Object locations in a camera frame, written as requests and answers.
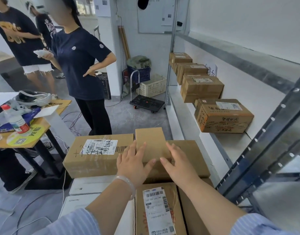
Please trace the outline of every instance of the qr code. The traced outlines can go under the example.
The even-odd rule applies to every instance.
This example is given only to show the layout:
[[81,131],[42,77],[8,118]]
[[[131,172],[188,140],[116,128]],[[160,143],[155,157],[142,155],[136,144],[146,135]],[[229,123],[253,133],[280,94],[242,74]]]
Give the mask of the qr code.
[[19,138],[14,144],[23,144],[27,138]]

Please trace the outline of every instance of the person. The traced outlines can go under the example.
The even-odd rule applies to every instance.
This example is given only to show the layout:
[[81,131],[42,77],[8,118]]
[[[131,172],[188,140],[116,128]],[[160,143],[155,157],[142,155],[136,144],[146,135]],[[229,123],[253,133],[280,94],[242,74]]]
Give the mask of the person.
[[89,135],[112,134],[104,106],[104,87],[95,71],[116,61],[115,55],[95,36],[80,27],[69,0],[58,0],[50,15],[64,29],[53,35],[52,52],[43,58],[62,70],[69,95],[74,97],[91,131]]
[[[247,214],[213,187],[201,180],[186,154],[174,144],[166,143],[175,160],[173,166],[165,158],[160,162],[171,179],[189,197],[211,235],[290,235],[259,214]],[[127,178],[135,188],[146,180],[156,160],[142,163],[146,143],[136,153],[136,141],[117,158],[117,176]],[[115,179],[86,208],[77,209],[33,235],[113,235],[132,195],[130,185]]]
[[0,27],[5,32],[2,37],[10,47],[19,65],[23,67],[27,78],[40,91],[44,91],[36,74],[37,71],[40,71],[50,86],[52,99],[57,99],[54,78],[51,74],[51,71],[53,71],[51,63],[45,59],[39,59],[33,52],[43,49],[44,45],[32,20],[21,11],[8,6],[7,0],[0,0]]
[[[44,143],[44,146],[48,151],[54,149],[51,142]],[[25,151],[32,158],[36,158],[39,155],[33,149],[25,149]],[[19,191],[37,173],[34,169],[26,170],[15,156],[15,152],[14,149],[0,148],[0,179],[4,182],[3,187],[10,194]]]
[[[25,5],[29,14],[35,17],[36,26],[41,35],[41,39],[43,40],[46,48],[50,50],[52,46],[52,36],[57,33],[52,20],[47,14],[38,12],[31,2],[27,1]],[[63,73],[60,73],[59,75],[55,76],[55,78],[62,79],[65,77]]]

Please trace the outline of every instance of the black t-shirt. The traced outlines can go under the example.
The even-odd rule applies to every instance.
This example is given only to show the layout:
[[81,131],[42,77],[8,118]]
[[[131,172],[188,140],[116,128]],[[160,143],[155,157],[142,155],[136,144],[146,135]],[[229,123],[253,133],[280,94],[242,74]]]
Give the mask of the black t-shirt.
[[95,59],[102,62],[111,53],[103,43],[79,27],[69,34],[61,30],[53,35],[51,51],[66,77],[70,96],[81,100],[104,99],[102,81],[91,75],[83,77]]
[[[39,32],[32,20],[27,15],[13,7],[10,7],[7,12],[0,12],[0,27],[39,35]],[[38,58],[38,56],[34,54],[35,50],[44,48],[41,39],[27,39],[7,35],[2,35],[2,37],[10,47],[20,66],[50,63],[45,59]]]
[[36,16],[36,25],[46,42],[46,46],[51,49],[52,35],[56,34],[56,29],[51,19],[47,14],[39,14]]

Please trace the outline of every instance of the striped sleeve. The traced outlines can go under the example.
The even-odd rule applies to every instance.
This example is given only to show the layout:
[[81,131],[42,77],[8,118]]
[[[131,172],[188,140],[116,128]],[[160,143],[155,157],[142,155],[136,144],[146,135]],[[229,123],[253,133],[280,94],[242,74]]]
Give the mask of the striped sleeve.
[[77,209],[33,235],[100,235],[100,229],[89,211]]
[[240,217],[230,231],[230,235],[298,235],[281,230],[267,218],[252,213]]

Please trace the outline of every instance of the whiteboard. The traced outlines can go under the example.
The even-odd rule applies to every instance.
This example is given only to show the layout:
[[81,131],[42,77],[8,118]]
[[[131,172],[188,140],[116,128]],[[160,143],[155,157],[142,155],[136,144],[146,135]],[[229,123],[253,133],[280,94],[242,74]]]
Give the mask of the whiteboard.
[[[184,30],[186,25],[189,0],[179,0],[177,20],[183,23],[176,26],[177,31]],[[164,33],[172,31],[175,0],[149,0],[145,10],[138,8],[139,33]]]

